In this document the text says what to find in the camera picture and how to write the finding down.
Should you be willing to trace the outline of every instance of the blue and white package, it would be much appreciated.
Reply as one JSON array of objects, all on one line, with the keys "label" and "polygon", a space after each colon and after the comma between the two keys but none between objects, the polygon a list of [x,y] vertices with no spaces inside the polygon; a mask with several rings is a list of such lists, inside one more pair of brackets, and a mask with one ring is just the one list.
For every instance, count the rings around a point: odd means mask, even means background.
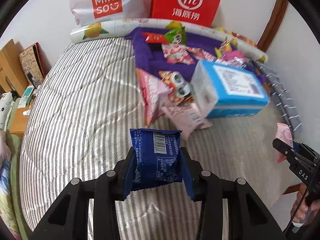
[{"label": "blue and white package", "polygon": [[137,169],[132,191],[182,182],[177,165],[181,131],[130,129]]},{"label": "blue and white package", "polygon": [[203,117],[253,115],[269,103],[252,72],[215,62],[199,60],[191,84]]}]

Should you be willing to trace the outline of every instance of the blue snack package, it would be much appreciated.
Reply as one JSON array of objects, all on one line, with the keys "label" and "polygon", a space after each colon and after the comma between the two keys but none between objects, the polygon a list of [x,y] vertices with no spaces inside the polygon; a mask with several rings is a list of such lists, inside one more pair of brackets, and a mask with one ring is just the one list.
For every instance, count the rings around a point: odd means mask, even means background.
[{"label": "blue snack package", "polygon": [[181,131],[130,129],[137,169],[132,191],[182,182],[178,167]]}]

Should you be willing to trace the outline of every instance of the green snack package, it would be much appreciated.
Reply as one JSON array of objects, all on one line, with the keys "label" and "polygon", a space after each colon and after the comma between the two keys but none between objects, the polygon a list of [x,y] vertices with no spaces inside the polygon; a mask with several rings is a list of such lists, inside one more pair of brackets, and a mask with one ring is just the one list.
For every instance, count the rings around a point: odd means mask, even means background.
[{"label": "green snack package", "polygon": [[165,39],[174,44],[187,44],[187,35],[186,31],[184,30],[184,27],[179,27],[177,29],[173,29],[171,31],[168,31],[164,35]]}]

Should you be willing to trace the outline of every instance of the screw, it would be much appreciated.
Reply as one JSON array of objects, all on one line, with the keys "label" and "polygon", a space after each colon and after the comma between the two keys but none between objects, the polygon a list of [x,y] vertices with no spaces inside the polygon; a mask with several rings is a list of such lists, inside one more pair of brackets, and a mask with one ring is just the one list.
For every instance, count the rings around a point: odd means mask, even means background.
[{"label": "screw", "polygon": [[113,177],[115,174],[116,174],[116,172],[114,170],[107,171],[108,177]]},{"label": "screw", "polygon": [[244,185],[244,184],[246,183],[245,179],[243,179],[243,178],[237,179],[237,182],[238,182],[240,185]]},{"label": "screw", "polygon": [[211,172],[207,171],[207,170],[203,170],[203,171],[201,171],[201,175],[205,176],[205,177],[209,177],[211,175]]},{"label": "screw", "polygon": [[72,184],[72,185],[77,185],[79,182],[80,182],[80,180],[79,180],[78,178],[73,178],[73,179],[71,180],[71,184]]}]

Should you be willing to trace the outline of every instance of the wooden nightstand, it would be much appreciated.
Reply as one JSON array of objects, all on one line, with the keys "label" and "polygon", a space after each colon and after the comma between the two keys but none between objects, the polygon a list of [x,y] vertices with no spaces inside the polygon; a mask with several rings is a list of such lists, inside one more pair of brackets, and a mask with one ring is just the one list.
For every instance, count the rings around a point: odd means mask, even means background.
[{"label": "wooden nightstand", "polygon": [[30,105],[23,108],[18,108],[16,110],[16,113],[13,117],[12,124],[9,130],[11,134],[15,134],[19,136],[21,139],[23,138],[24,132],[26,131],[26,127],[29,119],[29,116],[23,115],[23,112],[28,110],[30,108]]}]

